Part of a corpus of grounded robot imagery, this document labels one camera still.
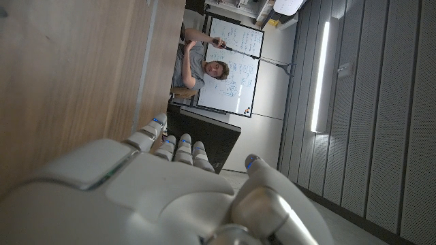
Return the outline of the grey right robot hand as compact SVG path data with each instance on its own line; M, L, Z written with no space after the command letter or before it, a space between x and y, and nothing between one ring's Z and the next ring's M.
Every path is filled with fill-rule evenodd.
M331 244L317 208L262 158L239 192L189 135L153 144L159 114L123 142L96 140L1 198L2 244Z

